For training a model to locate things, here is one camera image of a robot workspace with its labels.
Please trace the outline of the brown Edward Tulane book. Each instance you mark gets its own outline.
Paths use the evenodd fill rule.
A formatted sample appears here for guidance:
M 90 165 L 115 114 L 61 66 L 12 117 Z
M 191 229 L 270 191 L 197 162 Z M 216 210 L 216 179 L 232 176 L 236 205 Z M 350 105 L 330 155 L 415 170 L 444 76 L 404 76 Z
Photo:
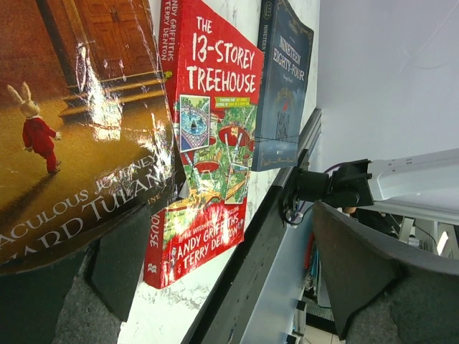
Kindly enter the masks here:
M 148 1 L 1 3 L 1 273 L 56 262 L 186 182 Z

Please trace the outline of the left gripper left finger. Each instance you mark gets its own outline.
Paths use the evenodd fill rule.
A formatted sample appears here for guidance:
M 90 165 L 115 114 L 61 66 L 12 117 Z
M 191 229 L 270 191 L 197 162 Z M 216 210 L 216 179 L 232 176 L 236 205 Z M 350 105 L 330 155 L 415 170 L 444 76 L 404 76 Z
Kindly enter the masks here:
M 138 206 L 62 244 L 1 265 L 2 343 L 117 343 L 148 244 Z

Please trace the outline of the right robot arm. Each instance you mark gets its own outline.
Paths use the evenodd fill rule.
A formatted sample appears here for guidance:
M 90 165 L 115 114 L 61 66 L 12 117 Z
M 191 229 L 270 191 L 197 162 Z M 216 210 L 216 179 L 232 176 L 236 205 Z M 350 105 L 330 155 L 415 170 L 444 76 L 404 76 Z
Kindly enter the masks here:
M 338 163 L 324 172 L 296 166 L 279 203 L 281 219 L 297 226 L 314 202 L 333 208 L 374 207 L 419 219 L 458 224 L 458 212 L 392 202 L 393 198 L 458 187 L 458 149 L 417 156 Z

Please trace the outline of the blue Nineteen Eighty-Four book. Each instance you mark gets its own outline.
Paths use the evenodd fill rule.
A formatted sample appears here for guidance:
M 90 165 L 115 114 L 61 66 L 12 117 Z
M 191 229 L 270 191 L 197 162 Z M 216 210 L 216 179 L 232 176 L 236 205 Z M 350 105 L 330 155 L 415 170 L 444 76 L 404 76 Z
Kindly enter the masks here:
M 263 1 L 257 47 L 263 53 L 253 171 L 295 165 L 314 31 L 289 1 Z

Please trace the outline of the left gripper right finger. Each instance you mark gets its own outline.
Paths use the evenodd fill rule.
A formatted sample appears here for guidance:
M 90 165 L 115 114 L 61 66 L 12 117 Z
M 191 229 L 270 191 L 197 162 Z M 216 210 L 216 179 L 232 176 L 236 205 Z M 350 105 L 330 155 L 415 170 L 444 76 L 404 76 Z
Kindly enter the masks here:
M 336 332 L 347 343 L 457 343 L 458 261 L 313 205 Z

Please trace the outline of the red 13-Storey Treehouse book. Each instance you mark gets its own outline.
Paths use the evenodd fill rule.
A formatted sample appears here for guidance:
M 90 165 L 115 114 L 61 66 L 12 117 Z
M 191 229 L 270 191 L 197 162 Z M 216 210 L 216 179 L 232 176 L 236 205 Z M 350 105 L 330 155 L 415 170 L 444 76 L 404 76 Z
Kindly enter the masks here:
M 162 289 L 244 239 L 263 56 L 203 1 L 163 1 L 158 43 L 189 190 L 151 218 L 143 278 Z

